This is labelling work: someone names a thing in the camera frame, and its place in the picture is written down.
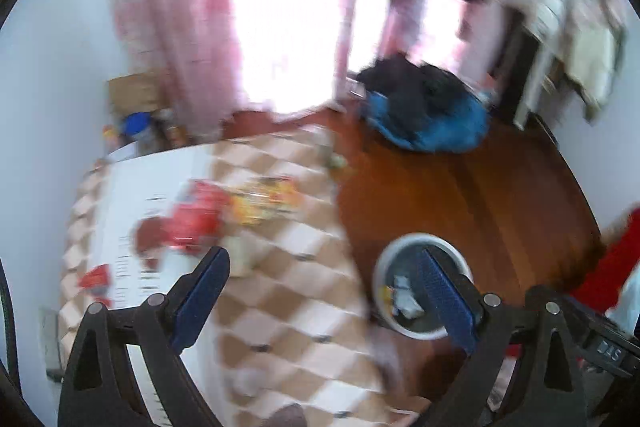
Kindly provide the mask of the small red wrapper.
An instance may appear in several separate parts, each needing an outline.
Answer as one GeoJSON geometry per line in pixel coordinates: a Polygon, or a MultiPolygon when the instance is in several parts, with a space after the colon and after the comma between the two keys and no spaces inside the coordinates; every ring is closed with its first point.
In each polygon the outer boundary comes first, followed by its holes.
{"type": "Polygon", "coordinates": [[[90,297],[108,301],[108,291],[112,285],[111,269],[109,265],[97,265],[86,272],[79,280],[79,288],[90,297]]]}

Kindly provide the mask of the brown red foil wrapper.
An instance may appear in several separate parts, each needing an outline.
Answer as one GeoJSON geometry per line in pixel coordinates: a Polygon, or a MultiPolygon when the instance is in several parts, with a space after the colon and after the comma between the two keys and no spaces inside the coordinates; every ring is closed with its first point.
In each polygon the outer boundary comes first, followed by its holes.
{"type": "Polygon", "coordinates": [[[134,231],[134,251],[148,271],[157,271],[172,243],[172,220],[154,216],[141,220],[134,231]]]}

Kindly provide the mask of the red crushed soda can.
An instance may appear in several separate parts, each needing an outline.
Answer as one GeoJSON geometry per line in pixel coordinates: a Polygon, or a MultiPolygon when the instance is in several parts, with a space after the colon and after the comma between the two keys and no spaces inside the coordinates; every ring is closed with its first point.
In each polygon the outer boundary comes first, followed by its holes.
{"type": "Polygon", "coordinates": [[[191,179],[165,221],[168,245],[195,255],[218,236],[229,202],[228,192],[215,183],[191,179]]]}

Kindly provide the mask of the orange yellow snack wrapper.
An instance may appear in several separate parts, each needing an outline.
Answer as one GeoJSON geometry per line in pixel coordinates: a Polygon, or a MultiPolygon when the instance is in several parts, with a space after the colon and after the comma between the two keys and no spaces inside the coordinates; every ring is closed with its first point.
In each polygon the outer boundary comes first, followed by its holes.
{"type": "Polygon", "coordinates": [[[258,176],[230,192],[229,217],[236,225],[252,227],[296,213],[302,199],[290,176],[258,176]]]}

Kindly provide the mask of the white round trash bin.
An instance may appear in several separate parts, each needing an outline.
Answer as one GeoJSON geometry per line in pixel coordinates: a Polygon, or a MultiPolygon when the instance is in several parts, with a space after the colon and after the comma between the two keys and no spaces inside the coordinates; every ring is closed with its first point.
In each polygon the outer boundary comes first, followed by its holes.
{"type": "Polygon", "coordinates": [[[376,313],[385,327],[411,339],[432,341],[448,334],[424,281],[424,254],[473,280],[468,262],[454,245],[433,234],[410,233],[382,250],[372,275],[372,291],[376,313]]]}

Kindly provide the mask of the red blanket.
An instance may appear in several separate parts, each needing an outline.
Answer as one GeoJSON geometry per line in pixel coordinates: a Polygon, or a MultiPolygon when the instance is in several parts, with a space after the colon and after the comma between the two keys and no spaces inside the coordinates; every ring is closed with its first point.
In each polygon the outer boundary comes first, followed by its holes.
{"type": "Polygon", "coordinates": [[[639,207],[614,227],[611,240],[596,265],[570,295],[582,305],[604,313],[614,307],[639,262],[639,207]]]}

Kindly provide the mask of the checkered tablecloth on table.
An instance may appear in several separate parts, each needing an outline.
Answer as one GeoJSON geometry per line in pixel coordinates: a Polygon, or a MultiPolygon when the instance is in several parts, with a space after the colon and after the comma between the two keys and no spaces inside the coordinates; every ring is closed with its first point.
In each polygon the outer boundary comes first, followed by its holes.
{"type": "Polygon", "coordinates": [[[427,399],[391,395],[335,205],[331,130],[314,124],[93,168],[61,279],[63,426],[405,426],[427,399]],[[144,218],[277,181],[274,215],[230,208],[194,254],[134,248],[144,218]]]}

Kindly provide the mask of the clear plastic bottle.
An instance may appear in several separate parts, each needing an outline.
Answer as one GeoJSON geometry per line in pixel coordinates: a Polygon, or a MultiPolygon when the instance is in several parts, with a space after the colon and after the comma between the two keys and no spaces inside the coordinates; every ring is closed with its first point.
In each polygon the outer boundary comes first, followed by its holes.
{"type": "Polygon", "coordinates": [[[188,145],[188,137],[183,129],[179,126],[176,116],[171,108],[166,107],[160,109],[157,113],[157,119],[163,129],[163,134],[172,148],[179,148],[188,145]]]}

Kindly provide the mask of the small orange capped bottle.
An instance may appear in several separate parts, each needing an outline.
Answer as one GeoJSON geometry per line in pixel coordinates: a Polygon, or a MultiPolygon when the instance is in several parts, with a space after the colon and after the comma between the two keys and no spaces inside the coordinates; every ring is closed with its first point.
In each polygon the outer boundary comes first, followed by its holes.
{"type": "Polygon", "coordinates": [[[103,127],[102,135],[107,154],[111,154],[122,147],[122,138],[120,137],[119,132],[111,124],[107,124],[103,127]]]}

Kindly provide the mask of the blue jacket pile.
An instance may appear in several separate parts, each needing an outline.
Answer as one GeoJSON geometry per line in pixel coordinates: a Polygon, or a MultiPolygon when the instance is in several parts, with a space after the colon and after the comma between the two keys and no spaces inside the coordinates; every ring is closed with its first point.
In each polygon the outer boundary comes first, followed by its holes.
{"type": "Polygon", "coordinates": [[[372,92],[360,115],[370,129],[403,150],[418,153],[466,153],[477,148],[489,130],[490,116],[472,94],[454,104],[452,113],[425,116],[411,138],[404,138],[390,121],[385,95],[372,92]]]}

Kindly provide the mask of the blue lidded white tub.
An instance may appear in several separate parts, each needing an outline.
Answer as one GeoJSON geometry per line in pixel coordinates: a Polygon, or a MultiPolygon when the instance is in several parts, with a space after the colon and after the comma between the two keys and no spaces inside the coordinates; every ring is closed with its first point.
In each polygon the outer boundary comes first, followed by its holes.
{"type": "Polygon", "coordinates": [[[157,142],[150,113],[132,113],[125,118],[124,126],[125,134],[137,143],[141,154],[151,154],[157,151],[157,142]]]}

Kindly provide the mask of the brown paper bag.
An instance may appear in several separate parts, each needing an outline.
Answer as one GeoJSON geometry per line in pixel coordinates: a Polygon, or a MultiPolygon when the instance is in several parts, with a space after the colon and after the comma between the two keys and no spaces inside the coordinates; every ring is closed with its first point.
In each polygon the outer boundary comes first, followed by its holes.
{"type": "Polygon", "coordinates": [[[164,75],[154,70],[112,78],[106,87],[110,109],[118,117],[155,113],[170,105],[164,75]]]}

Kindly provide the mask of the black clothes pile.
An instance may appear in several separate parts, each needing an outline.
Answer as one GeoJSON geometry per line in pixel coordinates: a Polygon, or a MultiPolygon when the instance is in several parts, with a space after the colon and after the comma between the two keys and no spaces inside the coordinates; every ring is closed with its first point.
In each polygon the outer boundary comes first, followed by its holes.
{"type": "Polygon", "coordinates": [[[385,96],[388,119],[405,132],[418,132],[431,118],[450,115],[470,96],[448,70],[413,64],[404,54],[376,60],[356,80],[367,92],[385,96]]]}

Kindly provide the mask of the wall power socket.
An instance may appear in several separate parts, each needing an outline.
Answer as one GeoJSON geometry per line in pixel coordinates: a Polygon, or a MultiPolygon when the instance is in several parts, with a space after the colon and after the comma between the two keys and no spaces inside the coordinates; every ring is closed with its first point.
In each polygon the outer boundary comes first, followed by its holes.
{"type": "Polygon", "coordinates": [[[49,308],[39,309],[40,345],[46,367],[46,375],[50,381],[62,381],[60,344],[58,343],[58,314],[49,308]]]}

